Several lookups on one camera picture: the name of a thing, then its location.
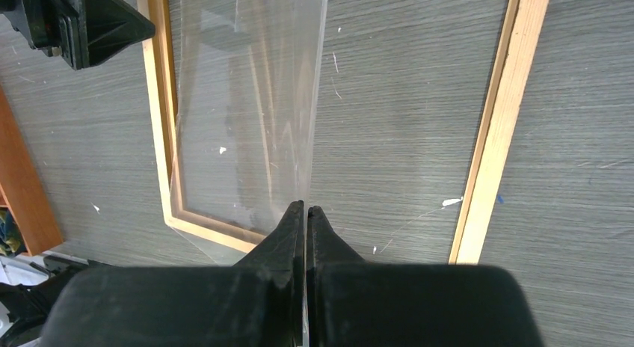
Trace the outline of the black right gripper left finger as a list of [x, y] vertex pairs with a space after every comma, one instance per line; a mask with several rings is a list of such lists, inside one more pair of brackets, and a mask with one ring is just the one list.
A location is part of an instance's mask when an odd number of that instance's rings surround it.
[[101, 267], [77, 274], [42, 346], [299, 346], [304, 203], [231, 266]]

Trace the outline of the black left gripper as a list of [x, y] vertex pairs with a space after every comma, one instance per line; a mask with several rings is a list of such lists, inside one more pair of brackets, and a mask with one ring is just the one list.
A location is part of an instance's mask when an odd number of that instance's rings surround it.
[[155, 25], [124, 0], [84, 0], [87, 53], [80, 14], [67, 0], [1, 0], [1, 14], [28, 46], [61, 57], [74, 70], [95, 67], [154, 37]]

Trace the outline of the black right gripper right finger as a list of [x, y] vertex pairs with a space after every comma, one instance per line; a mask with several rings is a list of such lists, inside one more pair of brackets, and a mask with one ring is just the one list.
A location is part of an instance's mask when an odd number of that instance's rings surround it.
[[542, 346], [526, 296], [490, 265], [370, 262], [307, 218], [311, 346]]

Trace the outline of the clear acrylic sheet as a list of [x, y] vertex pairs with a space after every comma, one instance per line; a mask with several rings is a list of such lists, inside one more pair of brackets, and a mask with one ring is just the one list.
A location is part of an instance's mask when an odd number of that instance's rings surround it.
[[231, 265], [307, 201], [327, 0], [179, 0], [173, 216]]

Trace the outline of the orange wooden picture frame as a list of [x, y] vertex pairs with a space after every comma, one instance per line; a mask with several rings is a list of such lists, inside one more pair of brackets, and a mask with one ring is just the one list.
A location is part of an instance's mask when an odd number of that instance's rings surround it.
[[[480, 259], [549, 2], [508, 0], [450, 263], [476, 264]], [[177, 98], [169, 2], [137, 3], [139, 11], [156, 26], [156, 35], [142, 45], [164, 222], [176, 231], [248, 253], [262, 241], [262, 235], [233, 237], [179, 218], [181, 209], [172, 205], [170, 182], [177, 172], [173, 166]]]

